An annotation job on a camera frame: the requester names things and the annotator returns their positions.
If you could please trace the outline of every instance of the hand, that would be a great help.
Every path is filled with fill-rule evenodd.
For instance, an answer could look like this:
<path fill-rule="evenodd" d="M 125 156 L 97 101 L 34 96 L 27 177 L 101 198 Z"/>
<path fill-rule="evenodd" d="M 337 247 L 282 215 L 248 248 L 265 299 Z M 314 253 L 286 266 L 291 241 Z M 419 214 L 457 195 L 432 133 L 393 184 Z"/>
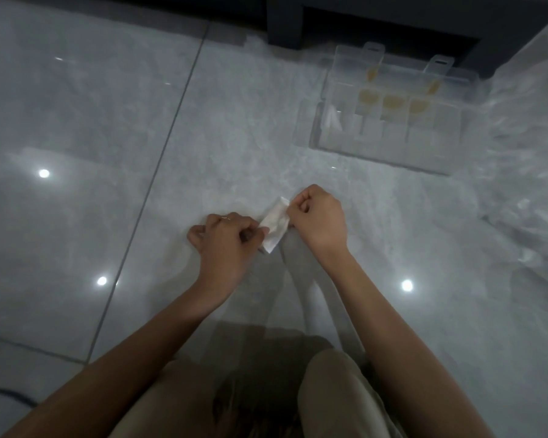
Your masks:
<path fill-rule="evenodd" d="M 190 228 L 187 239 L 201 255 L 199 287 L 222 304 L 243 278 L 267 233 L 268 228 L 258 228 L 253 218 L 235 212 L 227 217 L 208 215 L 205 225 Z"/>
<path fill-rule="evenodd" d="M 286 213 L 321 264 L 348 252 L 341 202 L 321 186 L 308 186 L 292 200 Z"/>

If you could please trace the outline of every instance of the person's left arm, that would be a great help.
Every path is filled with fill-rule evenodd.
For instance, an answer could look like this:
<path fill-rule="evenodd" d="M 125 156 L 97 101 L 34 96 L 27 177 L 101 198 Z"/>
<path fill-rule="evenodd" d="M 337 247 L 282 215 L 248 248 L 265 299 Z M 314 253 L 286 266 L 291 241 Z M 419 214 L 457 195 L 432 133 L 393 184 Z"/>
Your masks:
<path fill-rule="evenodd" d="M 107 436 L 135 399 L 243 277 L 266 229 L 236 213 L 209 215 L 188 239 L 201 255 L 194 285 L 38 405 L 4 437 Z"/>

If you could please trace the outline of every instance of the beige pants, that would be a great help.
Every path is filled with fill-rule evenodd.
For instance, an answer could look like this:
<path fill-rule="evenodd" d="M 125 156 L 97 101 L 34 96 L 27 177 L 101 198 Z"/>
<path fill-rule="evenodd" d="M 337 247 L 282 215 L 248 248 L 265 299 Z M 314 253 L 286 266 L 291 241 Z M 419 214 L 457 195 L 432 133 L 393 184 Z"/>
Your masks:
<path fill-rule="evenodd" d="M 214 393 L 207 370 L 189 361 L 173 361 L 110 437 L 214 437 Z M 357 364 L 336 350 L 320 352 L 310 361 L 298 406 L 305 438 L 401 436 Z"/>

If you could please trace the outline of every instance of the bright light spot on floor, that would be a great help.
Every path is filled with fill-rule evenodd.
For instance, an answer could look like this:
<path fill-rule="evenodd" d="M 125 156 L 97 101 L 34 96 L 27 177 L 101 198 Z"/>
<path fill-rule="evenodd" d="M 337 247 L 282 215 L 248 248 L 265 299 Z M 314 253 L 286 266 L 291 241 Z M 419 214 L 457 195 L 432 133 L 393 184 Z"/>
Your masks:
<path fill-rule="evenodd" d="M 412 292 L 413 289 L 414 289 L 414 285 L 413 285 L 412 281 L 410 281 L 410 280 L 402 281 L 402 290 L 404 292 Z"/>

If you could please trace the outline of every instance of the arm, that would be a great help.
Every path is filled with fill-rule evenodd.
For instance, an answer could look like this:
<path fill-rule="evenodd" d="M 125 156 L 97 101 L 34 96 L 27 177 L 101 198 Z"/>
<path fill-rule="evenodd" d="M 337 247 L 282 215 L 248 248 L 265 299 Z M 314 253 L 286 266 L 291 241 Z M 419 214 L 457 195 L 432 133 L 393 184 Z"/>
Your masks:
<path fill-rule="evenodd" d="M 407 434 L 492 437 L 446 369 L 350 254 L 341 203 L 313 185 L 292 201 L 288 214 L 335 283 Z"/>
<path fill-rule="evenodd" d="M 235 213 L 209 215 L 204 226 L 191 228 L 188 239 L 201 254 L 197 282 L 4 436 L 107 436 L 197 326 L 233 292 L 265 233 L 255 220 Z"/>

